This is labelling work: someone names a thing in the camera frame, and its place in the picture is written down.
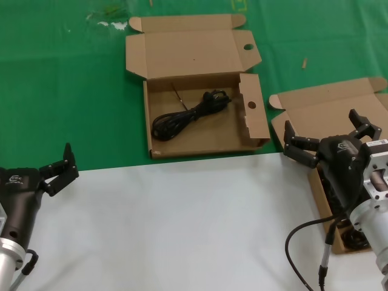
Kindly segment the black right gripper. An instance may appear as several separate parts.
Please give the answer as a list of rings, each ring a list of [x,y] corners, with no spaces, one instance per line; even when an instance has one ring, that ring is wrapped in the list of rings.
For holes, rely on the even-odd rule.
[[[358,157],[363,144],[360,139],[368,136],[377,141],[382,132],[355,109],[350,110],[349,119],[355,128],[349,135],[330,136],[321,141],[296,136],[290,121],[284,126],[283,154],[311,169],[319,162],[344,209],[354,209],[361,201],[364,161]]]

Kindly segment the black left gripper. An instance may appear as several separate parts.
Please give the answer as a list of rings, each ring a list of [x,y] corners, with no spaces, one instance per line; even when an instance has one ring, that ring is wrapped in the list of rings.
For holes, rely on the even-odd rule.
[[[7,215],[1,238],[28,246],[43,191],[53,197],[79,177],[72,147],[65,145],[63,158],[39,170],[1,169],[1,206]]]

